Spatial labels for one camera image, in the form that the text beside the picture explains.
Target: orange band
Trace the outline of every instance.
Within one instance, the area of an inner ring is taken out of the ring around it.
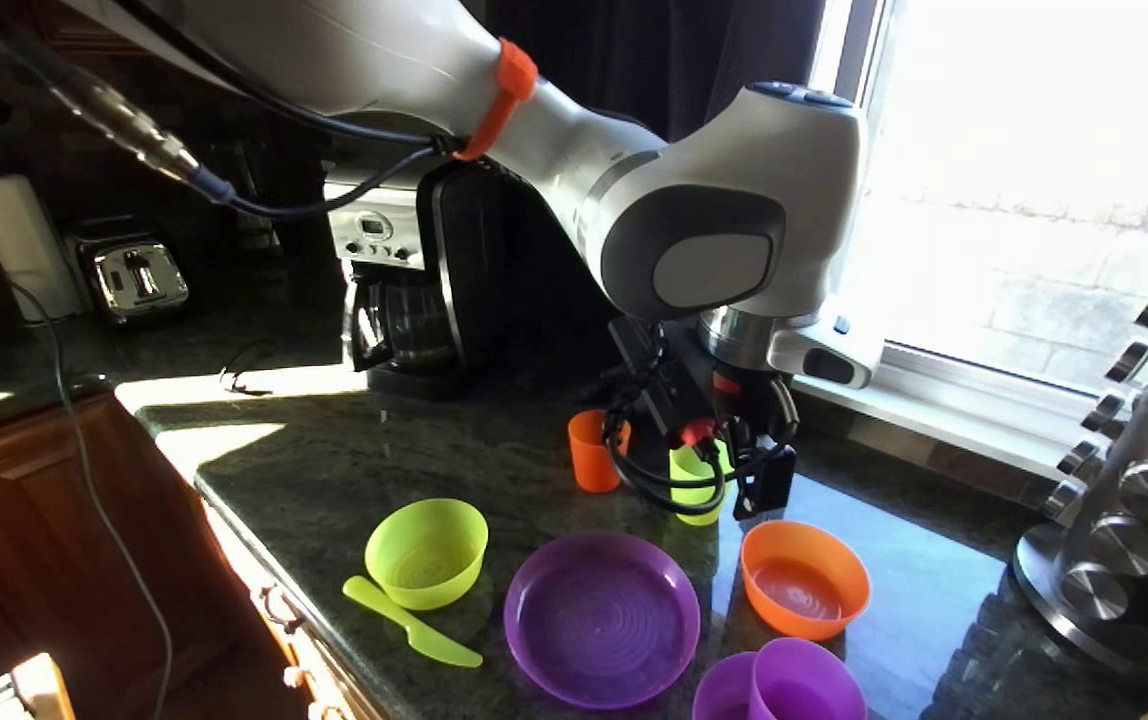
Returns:
[[[541,70],[533,64],[533,57],[510,44],[510,39],[499,39],[499,57],[496,57],[496,95],[474,130],[474,135],[452,153],[457,159],[481,159],[488,158],[488,150],[499,139],[509,118],[533,100],[534,92],[534,81],[541,81]]]

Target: green spoon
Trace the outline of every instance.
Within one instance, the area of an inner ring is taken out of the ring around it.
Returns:
[[[351,575],[338,590],[349,601],[363,605],[368,611],[398,625],[408,634],[408,648],[414,648],[429,661],[452,666],[452,668],[481,668],[485,657],[457,646],[452,638],[429,628],[420,617],[392,605],[368,575]]]

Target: orange bowl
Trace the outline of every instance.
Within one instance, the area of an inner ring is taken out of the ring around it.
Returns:
[[[769,628],[799,642],[841,638],[867,605],[859,555],[795,519],[765,519],[744,532],[741,583]]]

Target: purple bowl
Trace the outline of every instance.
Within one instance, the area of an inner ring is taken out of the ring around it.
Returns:
[[[690,720],[747,720],[756,652],[714,661],[690,698]]]
[[[547,698],[621,711],[670,690],[696,657],[689,571],[636,537],[565,537],[534,547],[503,596],[503,646]]]
[[[863,720],[863,698],[849,666],[807,642],[773,642],[752,661],[752,720]]]

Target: granite countertop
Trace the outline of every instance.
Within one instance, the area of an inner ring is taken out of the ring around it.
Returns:
[[[579,498],[568,478],[570,396],[481,393],[452,403],[363,393],[344,370],[118,384],[159,450],[278,571],[388,715],[577,715],[503,648],[515,567],[568,532],[633,532],[675,555],[701,596],[701,652],[658,699],[623,715],[689,715],[701,671],[773,634],[737,583],[747,523],[689,528],[636,498]],[[481,583],[433,625],[485,652],[481,671],[408,652],[402,634],[338,596],[381,515],[420,498],[473,501],[491,523]],[[1065,648],[1008,581],[1037,515],[830,436],[799,436],[784,515],[849,541],[871,571],[867,611],[830,648],[871,715],[1141,715],[1128,690]]]

